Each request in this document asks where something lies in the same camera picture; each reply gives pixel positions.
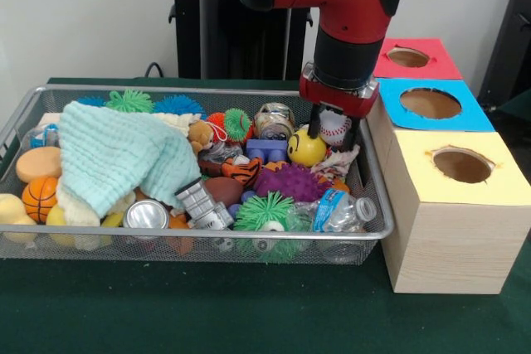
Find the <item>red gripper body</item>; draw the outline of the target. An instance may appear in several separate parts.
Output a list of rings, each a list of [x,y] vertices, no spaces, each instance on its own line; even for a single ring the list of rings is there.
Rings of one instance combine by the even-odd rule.
[[[324,85],[317,80],[313,62],[307,62],[300,77],[300,97],[307,101],[341,111],[349,117],[365,118],[378,98],[380,84],[372,78],[356,90]]]

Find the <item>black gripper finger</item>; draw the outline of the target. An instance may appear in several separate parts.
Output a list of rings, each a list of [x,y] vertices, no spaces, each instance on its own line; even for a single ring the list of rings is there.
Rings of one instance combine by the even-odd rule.
[[[351,116],[347,116],[345,122],[347,123],[347,130],[343,137],[342,151],[349,152],[353,150],[355,144],[358,131],[358,120]]]
[[[319,136],[321,110],[322,110],[321,104],[312,105],[312,109],[310,112],[309,127],[308,127],[308,135],[312,139],[316,139]]]

